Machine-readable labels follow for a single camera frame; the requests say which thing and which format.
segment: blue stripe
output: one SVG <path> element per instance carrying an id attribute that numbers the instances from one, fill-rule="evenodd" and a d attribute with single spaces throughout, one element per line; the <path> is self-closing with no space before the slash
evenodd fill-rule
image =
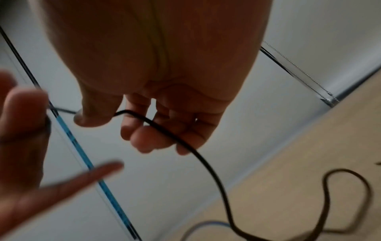
<path id="1" fill-rule="evenodd" d="M 81 156 L 81 158 L 82 158 L 83 162 L 85 163 L 85 165 L 87 166 L 87 168 L 89 170 L 93 169 L 94 165 L 90 161 L 89 157 L 86 155 L 85 151 L 79 145 L 78 141 L 75 139 L 74 135 L 71 133 L 70 129 L 68 128 L 68 126 L 66 125 L 66 123 L 64 122 L 62 117 L 59 115 L 56 115 L 56 119 L 57 119 L 58 123 L 61 125 L 62 129 L 65 131 L 67 137 L 69 137 L 71 143 L 74 145 L 75 149 L 77 150 L 78 154 Z M 98 184 L 99 184 L 100 188 L 102 189 L 102 191 L 104 192 L 107 199 L 110 201 L 110 203 L 113 206 L 113 208 L 115 209 L 115 211 L 117 212 L 118 216 L 122 220 L 124 226 L 126 226 L 128 231 L 130 232 L 131 236 L 134 238 L 134 240 L 140 240 L 141 241 L 139 234 L 137 234 L 137 232 L 135 231 L 135 228 L 132 226 L 130 220 L 128 219 L 128 217 L 126 215 L 126 213 L 123 211 L 122 207 L 120 206 L 120 204 L 118 203 L 118 201 L 116 200 L 114 195 L 111 193 L 111 191 L 108 188 L 108 186 L 106 185 L 106 183 L 104 181 L 100 181 L 100 182 L 98 182 Z"/>

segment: black cable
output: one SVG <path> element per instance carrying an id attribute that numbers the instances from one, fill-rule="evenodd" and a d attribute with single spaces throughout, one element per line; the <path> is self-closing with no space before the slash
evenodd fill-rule
<path id="1" fill-rule="evenodd" d="M 63 108 L 56 108 L 56 110 L 60 111 L 60 112 L 65 112 L 65 113 L 69 113 L 69 114 L 75 114 L 76 112 L 75 111 L 72 111 L 72 110 L 67 110 L 67 109 L 63 109 Z M 201 156 L 200 153 L 198 153 L 193 147 L 191 147 L 187 142 L 185 142 L 184 140 L 182 140 L 181 138 L 179 138 L 178 136 L 174 135 L 173 133 L 171 133 L 170 131 L 168 131 L 167 129 L 165 129 L 164 127 L 162 127 L 161 125 L 153 122 L 152 120 L 148 119 L 147 117 L 145 116 L 142 116 L 134 111 L 131 111 L 131 110 L 121 110 L 121 111 L 118 111 L 114 114 L 114 116 L 120 116 L 120 115 L 124 115 L 124 114 L 129 114 L 139 120 L 142 120 L 146 123 L 148 123 L 150 126 L 152 126 L 153 128 L 155 128 L 156 130 L 158 130 L 159 132 L 161 132 L 163 135 L 173 139 L 174 141 L 176 141 L 177 143 L 179 143 L 180 145 L 182 145 L 183 147 L 185 147 L 188 151 L 190 151 L 203 165 L 204 167 L 207 169 L 207 171 L 210 173 L 210 175 L 213 177 L 213 180 L 215 181 L 215 183 L 217 184 L 218 186 L 218 189 L 220 191 L 220 194 L 221 194 L 221 197 L 222 197 L 222 200 L 223 200 L 223 204 L 224 204 L 224 207 L 225 207 L 225 211 L 226 211 L 226 215 L 227 215 L 227 219 L 228 219 L 228 222 L 230 224 L 230 227 L 231 229 L 240 237 L 244 238 L 244 239 L 247 239 L 248 241 L 271 241 L 269 239 L 265 239 L 265 238 L 261 238 L 261 237 L 257 237 L 257 236 L 254 236 L 254 235 L 251 235 L 249 233 L 246 233 L 244 232 L 243 230 L 241 230 L 239 227 L 237 227 L 235 225 L 235 222 L 234 222 L 234 219 L 233 219 L 233 214 L 231 212 L 231 208 L 230 208 L 230 204 L 229 204 L 229 199 L 227 197 L 227 194 L 226 194 L 226 191 L 225 191 L 225 188 L 220 180 L 220 178 L 218 177 L 218 175 L 216 174 L 216 172 L 214 171 L 214 169 L 211 167 L 211 165 Z M 334 170 L 331 170 L 329 172 L 327 172 L 324 176 L 323 176 L 323 179 L 322 179 L 322 186 L 323 186 L 323 193 L 324 193 L 324 204 L 323 204 L 323 209 L 321 211 L 321 214 L 320 214 L 320 217 L 318 219 L 318 222 L 315 226 L 315 228 L 312 230 L 312 232 L 306 237 L 306 239 L 304 239 L 304 241 L 315 241 L 319 235 L 322 233 L 323 231 L 323 228 L 324 228 L 324 225 L 325 225 L 325 222 L 327 221 L 327 217 L 328 217 L 328 213 L 329 213 L 329 208 L 330 208 L 330 205 L 331 205 L 331 199 L 330 199 L 330 194 L 329 194 L 329 189 L 328 189 L 328 179 L 335 173 L 339 173 L 339 172 L 346 172 L 346 173 L 349 173 L 349 174 L 352 174 L 354 175 L 355 177 L 357 177 L 358 179 L 360 179 L 360 181 L 365 185 L 366 189 L 367 189 L 367 192 L 368 193 L 371 193 L 372 194 L 372 189 L 371 189 L 371 186 L 370 184 L 368 183 L 368 181 L 363 177 L 361 176 L 360 174 L 358 174 L 357 172 L 354 172 L 352 170 L 349 170 L 349 169 L 344 169 L 344 168 L 340 168 L 340 169 L 334 169 Z"/>

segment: light wood surface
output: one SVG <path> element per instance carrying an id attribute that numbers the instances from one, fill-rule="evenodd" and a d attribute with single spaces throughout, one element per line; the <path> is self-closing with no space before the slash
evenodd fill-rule
<path id="1" fill-rule="evenodd" d="M 237 225 L 263 238 L 286 241 L 311 230 L 323 205 L 321 178 L 334 168 L 348 168 L 372 185 L 374 201 L 363 224 L 351 235 L 322 235 L 319 241 L 381 240 L 381 73 L 375 74 L 305 131 L 275 158 L 229 191 Z M 345 228 L 363 198 L 364 187 L 350 174 L 330 179 L 331 211 L 326 228 Z M 226 220 L 222 202 L 180 228 L 179 241 L 193 224 Z M 210 226 L 188 241 L 238 241 L 230 229 Z"/>

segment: hand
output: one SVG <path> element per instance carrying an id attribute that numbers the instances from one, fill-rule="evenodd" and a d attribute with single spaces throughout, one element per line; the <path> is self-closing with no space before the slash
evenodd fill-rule
<path id="1" fill-rule="evenodd" d="M 109 122 L 123 99 L 194 148 L 240 90 L 266 29 L 270 0 L 30 0 L 78 80 L 83 127 Z M 173 141 L 131 116 L 121 136 L 142 153 Z M 181 155 L 188 151 L 177 146 Z"/>
<path id="2" fill-rule="evenodd" d="M 0 237 L 123 167 L 119 162 L 108 163 L 39 188 L 50 135 L 43 128 L 47 107 L 44 91 L 17 87 L 11 75 L 0 70 Z"/>

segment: wooden floor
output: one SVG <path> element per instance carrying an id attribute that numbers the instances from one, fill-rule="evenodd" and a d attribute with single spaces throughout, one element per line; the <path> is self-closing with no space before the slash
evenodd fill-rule
<path id="1" fill-rule="evenodd" d="M 363 175 L 374 190 L 373 203 L 350 235 L 323 234 L 319 241 L 381 241 L 381 73 L 354 91 L 273 160 L 229 192 L 236 224 L 263 238 L 286 241 L 311 230 L 323 205 L 321 177 L 333 168 Z M 361 205 L 365 189 L 350 174 L 330 179 L 331 211 L 326 228 L 346 228 Z M 207 208 L 173 234 L 179 241 L 193 224 L 226 220 L 222 202 Z M 238 241 L 230 229 L 210 226 L 188 241 Z"/>

